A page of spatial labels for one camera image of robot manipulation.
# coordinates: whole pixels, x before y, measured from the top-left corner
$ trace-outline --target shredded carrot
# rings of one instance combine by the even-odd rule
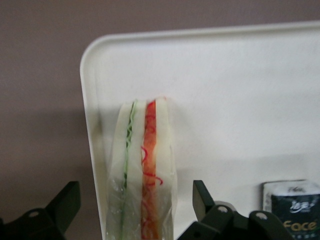
[[[144,151],[142,164],[142,202],[141,202],[141,238],[143,240],[158,240],[158,211],[156,179],[156,160],[154,149],[157,143],[156,128],[156,101],[150,102],[146,107],[144,140],[141,147]]]

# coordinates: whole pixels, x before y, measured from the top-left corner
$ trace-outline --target plastic tray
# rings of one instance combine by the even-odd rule
[[[196,220],[193,180],[243,215],[260,184],[320,183],[320,22],[108,35],[80,66],[103,239],[106,167],[121,104],[169,99],[175,238]]]

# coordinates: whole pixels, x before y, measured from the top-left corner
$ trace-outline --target wrapped sandwich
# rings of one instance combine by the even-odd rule
[[[124,104],[107,179],[107,240],[173,240],[177,175],[167,101]]]

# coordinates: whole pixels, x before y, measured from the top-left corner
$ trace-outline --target screw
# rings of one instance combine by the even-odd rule
[[[29,213],[29,218],[33,218],[33,217],[35,217],[35,216],[38,216],[39,215],[39,212],[38,211],[32,211],[32,212],[30,212]]]
[[[219,206],[219,207],[218,207],[218,210],[219,210],[221,213],[227,213],[227,212],[228,212],[228,209],[227,209],[225,206]]]
[[[260,218],[261,220],[267,220],[268,219],[267,215],[265,215],[263,212],[257,212],[255,214],[255,216]]]

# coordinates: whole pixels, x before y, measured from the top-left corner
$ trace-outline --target green filling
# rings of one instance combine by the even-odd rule
[[[137,101],[134,101],[132,103],[131,111],[130,111],[130,117],[129,117],[129,123],[126,129],[126,140],[125,140],[125,160],[124,160],[124,166],[123,166],[123,192],[122,192],[122,209],[121,209],[121,226],[124,225],[124,218],[125,218],[125,201],[126,201],[126,195],[127,195],[127,180],[128,180],[128,161],[129,161],[129,148],[131,146],[131,138],[132,138],[132,126],[136,114],[136,105]]]

